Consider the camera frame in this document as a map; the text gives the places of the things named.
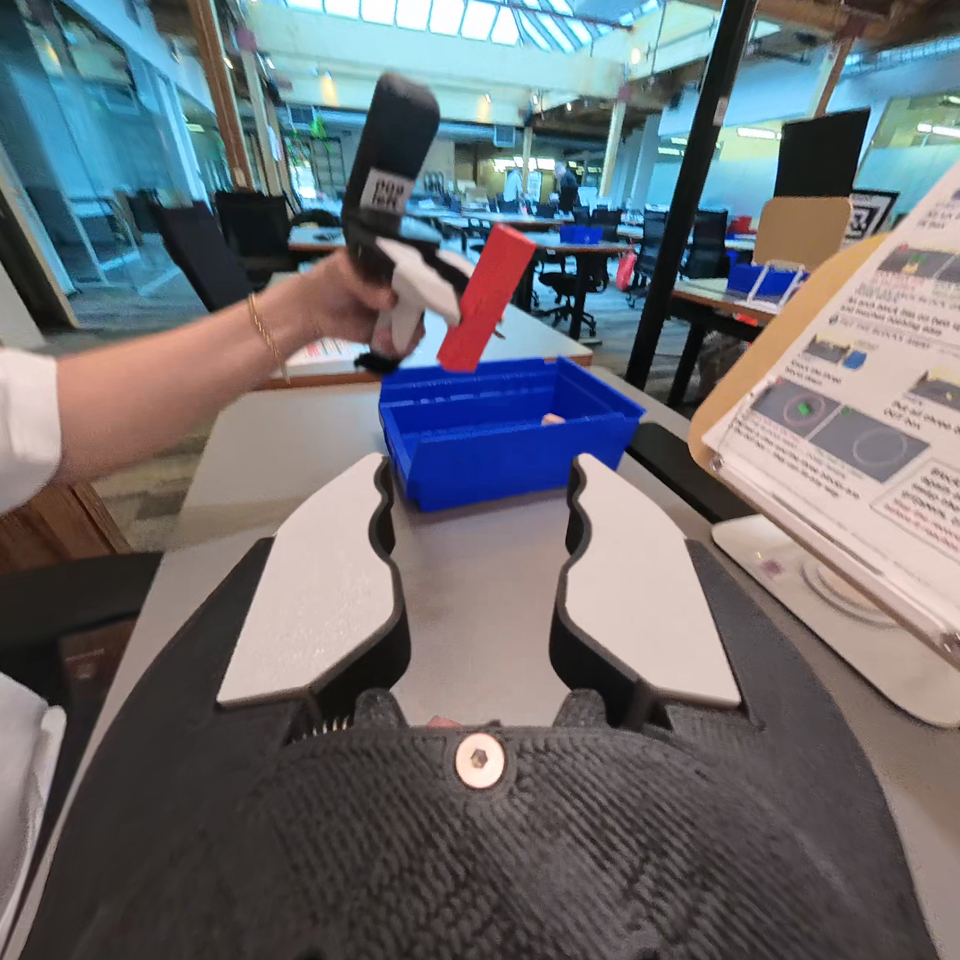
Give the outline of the person's white shirt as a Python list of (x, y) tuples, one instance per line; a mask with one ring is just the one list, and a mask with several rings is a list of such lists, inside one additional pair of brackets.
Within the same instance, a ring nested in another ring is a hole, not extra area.
[[(37, 494), (55, 475), (61, 457), (56, 361), (2, 349), (2, 514)], [(42, 822), (45, 798), (39, 761), (49, 712), (41, 696), (1, 675), (2, 930), (16, 911)]]

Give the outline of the long red rectangular block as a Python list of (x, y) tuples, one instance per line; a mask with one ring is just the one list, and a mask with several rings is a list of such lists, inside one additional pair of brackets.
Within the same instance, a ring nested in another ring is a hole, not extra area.
[(526, 273), (536, 249), (530, 237), (496, 223), (460, 298), (461, 320), (438, 350), (438, 364), (452, 374), (476, 371), (488, 343)]

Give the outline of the paper sheet red squares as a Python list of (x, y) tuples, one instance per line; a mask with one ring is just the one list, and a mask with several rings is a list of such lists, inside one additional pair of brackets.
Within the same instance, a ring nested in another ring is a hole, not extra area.
[(322, 338), (308, 343), (293, 354), (287, 361), (287, 367), (303, 368), (330, 365), (353, 366), (358, 357), (366, 354), (365, 344), (349, 342), (336, 338)]

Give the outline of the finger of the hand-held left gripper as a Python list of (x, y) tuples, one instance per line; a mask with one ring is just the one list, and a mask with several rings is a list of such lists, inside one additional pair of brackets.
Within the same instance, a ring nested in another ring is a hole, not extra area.
[(441, 247), (422, 247), (420, 255), (426, 266), (449, 284), (455, 293), (465, 293), (476, 264), (453, 250)]
[(462, 314), (453, 285), (415, 246), (397, 239), (377, 238), (378, 251), (390, 259), (390, 287), (394, 304), (386, 313), (389, 327), (414, 325), (426, 310), (437, 313), (450, 327), (459, 327)]

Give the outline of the black upright panel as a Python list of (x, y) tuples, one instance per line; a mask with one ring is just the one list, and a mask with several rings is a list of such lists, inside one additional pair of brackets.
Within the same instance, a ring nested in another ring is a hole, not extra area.
[(784, 124), (774, 197), (848, 198), (854, 191), (870, 108)]

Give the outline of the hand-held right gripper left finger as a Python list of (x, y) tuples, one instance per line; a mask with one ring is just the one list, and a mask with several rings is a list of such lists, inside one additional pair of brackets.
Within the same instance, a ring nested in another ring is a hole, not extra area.
[(219, 707), (293, 702), (316, 724), (389, 690), (411, 660), (389, 459), (369, 454), (279, 526), (222, 678)]

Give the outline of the black white marker sign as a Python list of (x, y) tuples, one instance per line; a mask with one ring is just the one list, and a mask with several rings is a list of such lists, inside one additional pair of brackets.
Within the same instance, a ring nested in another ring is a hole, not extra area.
[(848, 246), (882, 232), (900, 193), (888, 190), (856, 190), (849, 195), (850, 216), (844, 245)]

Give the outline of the black metal pole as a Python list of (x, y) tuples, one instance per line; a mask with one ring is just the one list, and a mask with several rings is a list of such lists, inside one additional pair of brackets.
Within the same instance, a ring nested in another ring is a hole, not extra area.
[(718, 132), (729, 107), (757, 1), (726, 1), (680, 164), (670, 210), (648, 283), (626, 370), (626, 382), (643, 390), (649, 378), (677, 281), (683, 253), (693, 229), (704, 185), (714, 158)]

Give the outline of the tan cardboard panel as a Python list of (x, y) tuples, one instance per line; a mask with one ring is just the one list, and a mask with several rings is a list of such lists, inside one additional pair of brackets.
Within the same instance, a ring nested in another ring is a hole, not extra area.
[(843, 246), (849, 197), (774, 197), (762, 207), (751, 262), (801, 265), (812, 272)]

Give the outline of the person's left hand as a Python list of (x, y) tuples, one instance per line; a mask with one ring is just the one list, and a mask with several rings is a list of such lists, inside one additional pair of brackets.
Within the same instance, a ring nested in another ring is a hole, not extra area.
[(304, 344), (335, 339), (372, 346), (380, 315), (397, 303), (390, 284), (364, 276), (344, 249), (299, 273), (293, 284), (287, 309)]

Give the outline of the black table divider strip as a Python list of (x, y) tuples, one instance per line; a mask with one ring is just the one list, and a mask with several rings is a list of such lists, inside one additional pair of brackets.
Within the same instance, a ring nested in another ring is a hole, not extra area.
[(654, 422), (635, 429), (627, 454), (711, 524), (750, 518), (747, 503), (694, 462), (687, 443)]

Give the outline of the printed instruction sheet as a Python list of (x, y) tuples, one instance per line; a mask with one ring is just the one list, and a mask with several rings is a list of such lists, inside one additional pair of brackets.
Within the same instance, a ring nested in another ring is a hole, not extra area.
[(958, 631), (958, 165), (705, 434), (714, 470), (930, 634)]

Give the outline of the black office chair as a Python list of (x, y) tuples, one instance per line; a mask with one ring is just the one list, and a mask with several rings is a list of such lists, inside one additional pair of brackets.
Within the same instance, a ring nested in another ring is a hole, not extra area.
[(208, 312), (243, 303), (255, 292), (205, 203), (167, 207), (151, 201), (148, 209), (167, 254)]
[(679, 274), (686, 280), (726, 279), (730, 260), (726, 249), (729, 211), (699, 209)]
[(532, 293), (532, 315), (546, 318), (553, 329), (568, 324), (568, 335), (587, 346), (600, 345), (596, 319), (586, 310), (588, 295), (602, 294), (609, 286), (605, 253), (569, 253), (548, 249), (537, 261), (534, 284), (554, 294), (553, 304), (542, 306), (538, 288)]
[(247, 278), (265, 284), (277, 273), (293, 273), (298, 260), (289, 247), (286, 201), (256, 192), (217, 191), (213, 204), (223, 239)]

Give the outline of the white stand base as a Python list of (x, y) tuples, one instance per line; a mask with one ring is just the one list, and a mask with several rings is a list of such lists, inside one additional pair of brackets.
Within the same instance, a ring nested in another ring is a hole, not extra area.
[(767, 518), (718, 523), (714, 545), (887, 701), (919, 722), (959, 727), (958, 661), (948, 662)]

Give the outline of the white page holder bar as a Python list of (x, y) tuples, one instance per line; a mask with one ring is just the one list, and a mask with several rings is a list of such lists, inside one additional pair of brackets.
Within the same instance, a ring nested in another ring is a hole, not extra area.
[(859, 595), (949, 664), (958, 666), (958, 612), (949, 611), (924, 587), (900, 582), (881, 561), (856, 552), (828, 522), (805, 519), (785, 494), (765, 490), (759, 473), (737, 462), (732, 454), (710, 453), (705, 469), (753, 510), (748, 517), (716, 523), (712, 532), (716, 546), (724, 551), (734, 547), (741, 554), (750, 550), (756, 565), (768, 559), (772, 550), (792, 546), (847, 584), (847, 591), (837, 597), (842, 605), (852, 609), (853, 595)]

